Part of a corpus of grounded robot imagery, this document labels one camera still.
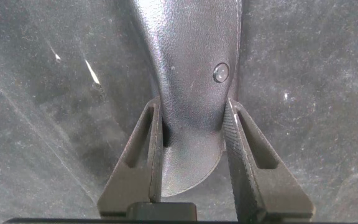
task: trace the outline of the textured plastic surface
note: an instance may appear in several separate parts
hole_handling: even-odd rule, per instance
[[[132,2],[161,99],[163,196],[194,187],[221,158],[223,110],[237,73],[241,7],[240,1],[220,0]],[[230,74],[217,83],[213,72],[220,63],[229,65]]]
[[[99,217],[153,98],[125,2],[0,1],[0,223]],[[358,1],[243,10],[239,102],[316,205],[314,221],[358,222]],[[235,220],[226,152],[205,181],[163,199]]]

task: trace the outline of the scratch mark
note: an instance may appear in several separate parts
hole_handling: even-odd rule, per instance
[[[91,68],[91,65],[88,63],[87,60],[85,60],[86,66],[88,66],[89,72],[91,73],[91,76],[93,78],[93,81],[97,84],[100,85],[100,82],[98,80],[98,77],[96,76],[96,74],[94,73],[93,69]]]
[[[56,54],[55,50],[53,49],[53,47],[50,45],[49,40],[47,40],[47,44],[50,48],[50,50],[55,54],[55,59],[57,63],[60,63],[62,61],[62,59],[59,57],[59,55]]]
[[[80,182],[80,180],[74,175],[73,171],[66,165],[66,163],[63,161],[63,159],[57,154],[57,152],[53,149],[53,147],[47,142],[47,140],[44,138],[44,135],[40,133],[39,129],[32,124],[32,122],[28,119],[28,117],[16,106],[16,104],[13,102],[13,100],[9,97],[9,95],[0,87],[0,93],[3,97],[8,101],[8,103],[14,108],[14,112],[22,117],[27,124],[29,124],[31,130],[33,130],[36,135],[40,137],[40,139],[45,143],[45,145],[53,152],[53,154],[58,158],[62,166],[68,171],[68,173],[73,177],[75,182],[80,186],[80,188],[85,192],[86,196],[91,199],[91,201],[96,204],[96,201],[91,196],[90,191],[86,189],[86,187]]]

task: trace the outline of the black clamp jaw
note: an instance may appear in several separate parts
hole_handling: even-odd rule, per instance
[[[99,199],[98,209],[104,218],[196,220],[192,203],[159,203],[163,166],[159,105],[159,98],[147,103]],[[142,143],[149,127],[149,150],[142,157],[145,154]],[[314,206],[309,197],[244,107],[230,98],[224,112],[223,131],[238,221],[310,221]],[[178,215],[162,216],[167,213]]]
[[[314,206],[246,109],[228,99],[223,130],[239,222],[307,222]]]

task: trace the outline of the plastic pillar cover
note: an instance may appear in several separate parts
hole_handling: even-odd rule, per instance
[[[132,1],[161,99],[162,196],[196,186],[220,160],[224,105],[228,95],[236,97],[241,7],[240,1]],[[220,63],[229,67],[222,83],[213,78]]]

